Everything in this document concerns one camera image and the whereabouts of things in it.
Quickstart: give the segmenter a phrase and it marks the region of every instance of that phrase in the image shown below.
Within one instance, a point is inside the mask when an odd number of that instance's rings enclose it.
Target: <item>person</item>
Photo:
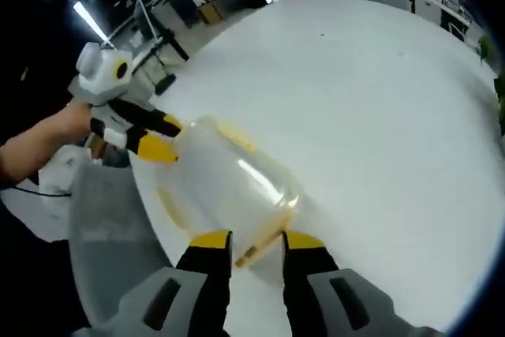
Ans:
[[[0,146],[0,189],[22,182],[61,146],[87,136],[90,121],[88,105],[73,100],[7,140]],[[11,324],[16,335],[69,335],[88,326],[73,280],[68,242],[37,238],[1,201],[0,261],[4,328],[9,330]]]

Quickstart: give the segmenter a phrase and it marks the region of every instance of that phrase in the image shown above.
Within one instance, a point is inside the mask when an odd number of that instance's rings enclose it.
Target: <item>human hand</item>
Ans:
[[[50,123],[58,138],[72,144],[91,132],[91,119],[89,105],[72,99],[65,108],[50,117]]]

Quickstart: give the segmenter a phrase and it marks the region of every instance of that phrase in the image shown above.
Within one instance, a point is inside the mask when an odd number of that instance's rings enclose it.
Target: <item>white table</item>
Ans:
[[[393,297],[415,325],[446,331],[489,273],[505,224],[494,74],[442,28],[363,0],[282,0],[212,40],[154,101],[190,122],[240,126],[312,198],[311,222],[338,265]],[[132,157],[168,257],[187,238]],[[231,335],[290,335],[282,284],[236,271]]]

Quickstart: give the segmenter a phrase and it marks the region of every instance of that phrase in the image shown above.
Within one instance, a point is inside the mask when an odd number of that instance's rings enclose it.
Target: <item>plastic container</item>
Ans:
[[[167,214],[190,238],[232,230],[238,267],[262,256],[294,221],[300,185],[228,125],[198,118],[177,136],[174,150],[178,161],[157,176]]]

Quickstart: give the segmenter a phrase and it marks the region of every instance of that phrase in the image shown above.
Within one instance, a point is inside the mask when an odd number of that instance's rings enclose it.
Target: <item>fluorescent light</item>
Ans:
[[[81,2],[76,2],[73,4],[73,8],[79,14],[80,17],[88,23],[88,25],[93,29],[93,31],[99,36],[103,41],[107,41],[107,36],[103,33],[103,30],[100,29],[95,19],[93,19],[92,15],[89,14],[88,10],[84,8]]]
[[[258,170],[249,165],[243,159],[238,160],[238,166],[247,171],[247,173],[255,180],[260,189],[267,193],[267,196],[270,198],[273,204],[277,204],[282,200],[283,194],[277,191],[277,189],[268,180],[268,178],[261,174]]]

